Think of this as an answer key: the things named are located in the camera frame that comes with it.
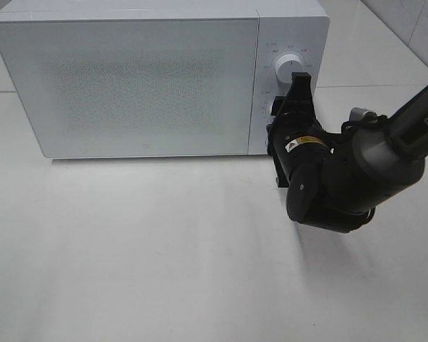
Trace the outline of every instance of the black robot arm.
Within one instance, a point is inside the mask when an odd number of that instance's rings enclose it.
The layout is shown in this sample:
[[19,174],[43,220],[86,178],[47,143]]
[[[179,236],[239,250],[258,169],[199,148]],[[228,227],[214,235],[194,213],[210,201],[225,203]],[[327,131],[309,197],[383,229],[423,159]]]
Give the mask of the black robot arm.
[[418,182],[428,154],[428,86],[391,118],[354,108],[340,134],[315,116],[310,75],[293,73],[268,130],[279,187],[293,221],[336,232],[368,223],[375,207]]

